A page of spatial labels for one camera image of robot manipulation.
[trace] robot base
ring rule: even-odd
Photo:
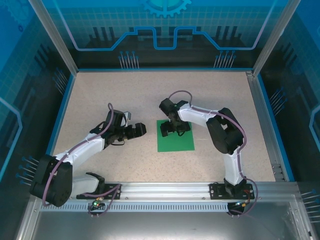
[[[210,191],[210,199],[211,200],[247,200],[248,195],[245,193],[245,190],[248,190],[250,193],[250,200],[255,199],[255,193],[252,184],[245,183],[241,186],[241,190],[236,193],[234,196],[231,196],[226,191],[226,184],[225,183],[212,183],[209,184],[209,191]]]
[[[106,183],[106,184],[104,184],[104,190],[101,193],[105,193],[105,192],[109,191],[110,189],[113,189],[117,185],[118,184]],[[95,194],[101,194],[101,193],[91,192],[90,194],[94,194],[95,195]],[[104,196],[103,199],[104,200],[111,200],[114,194],[115,194],[115,190],[110,192],[108,195]],[[114,200],[119,200],[120,199],[120,195],[121,195],[121,186],[118,189],[117,194],[114,197]],[[80,194],[80,195],[76,196],[76,199],[86,199],[87,200],[87,199],[96,199],[96,197],[85,196],[85,195]]]

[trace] work surface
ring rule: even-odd
[[[78,73],[54,153],[84,139],[106,119],[108,103],[131,112],[130,124],[142,122],[147,133],[109,146],[86,161],[75,175],[93,172],[108,182],[215,182],[225,176],[223,156],[208,130],[193,124],[194,151],[158,152],[157,120],[166,119],[159,104],[172,92],[187,90],[192,104],[220,110],[229,108],[247,135],[242,151],[245,175],[255,181],[275,181],[254,101],[244,72],[157,71]],[[189,101],[178,93],[171,99]]]

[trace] robotic arm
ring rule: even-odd
[[[47,202],[60,207],[70,197],[76,197],[83,193],[99,195],[106,192],[105,179],[103,177],[91,172],[87,172],[84,176],[73,177],[74,171],[91,156],[101,152],[108,146],[122,145],[114,144],[115,141],[124,142],[124,140],[141,137],[147,132],[143,123],[136,123],[135,128],[132,125],[128,125],[128,121],[131,118],[130,112],[114,110],[112,119],[111,115],[109,111],[106,120],[93,128],[84,138],[87,142],[74,149],[72,153],[68,154],[69,150],[67,150],[55,156],[44,155],[39,160],[30,186],[30,193],[38,198],[43,198],[50,173],[66,154],[67,157],[58,167],[49,185],[45,198]],[[107,131],[92,139],[92,137],[100,134],[110,122],[111,124]]]
[[[238,161],[237,152],[243,144],[244,136],[232,122],[214,114],[220,113],[239,124],[232,112],[228,108],[217,111],[191,106],[189,102],[183,100],[175,104],[168,98],[161,102],[159,108],[169,118],[169,121],[160,126],[163,137],[172,132],[182,136],[184,132],[191,130],[188,122],[208,129],[213,145],[223,155],[225,191],[231,198],[242,195],[247,181],[240,173],[241,161]]]

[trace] blue wall graphic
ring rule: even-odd
[[[295,76],[304,76],[310,88],[292,77],[284,78],[291,97],[299,95],[309,116],[308,126],[320,151],[320,122],[316,120],[320,110],[320,17],[319,1],[302,0],[276,49],[284,52],[283,60]]]
[[[0,0],[0,71],[34,14],[28,0]]]
[[[0,156],[0,182],[14,150],[17,150],[18,140],[32,138],[27,134],[29,127],[35,119],[46,116],[44,111],[36,114],[38,107],[47,102],[46,111],[50,112],[52,106],[49,103],[59,104],[63,97],[70,73],[54,49],[47,32],[34,15],[0,71],[0,151],[3,154]]]
[[[44,1],[62,38],[78,51],[113,51],[127,36],[137,35],[137,29],[153,32],[153,35],[139,34],[140,41],[153,38],[156,49],[172,50],[179,38],[186,35],[184,31],[172,30],[177,27],[203,35],[218,49],[252,50],[264,45],[286,3],[286,0],[125,0],[121,4],[98,0]],[[116,43],[108,48],[87,47],[90,36],[96,34],[102,41]],[[171,38],[173,44],[157,44],[160,39]],[[241,43],[230,41],[233,38],[239,38]],[[225,40],[224,45],[219,46],[217,40]]]

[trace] green square pad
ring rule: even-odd
[[[191,131],[186,131],[182,136],[178,136],[177,132],[171,132],[168,136],[162,137],[160,125],[166,121],[168,120],[156,121],[158,152],[194,151],[195,143],[192,125],[189,123]]]

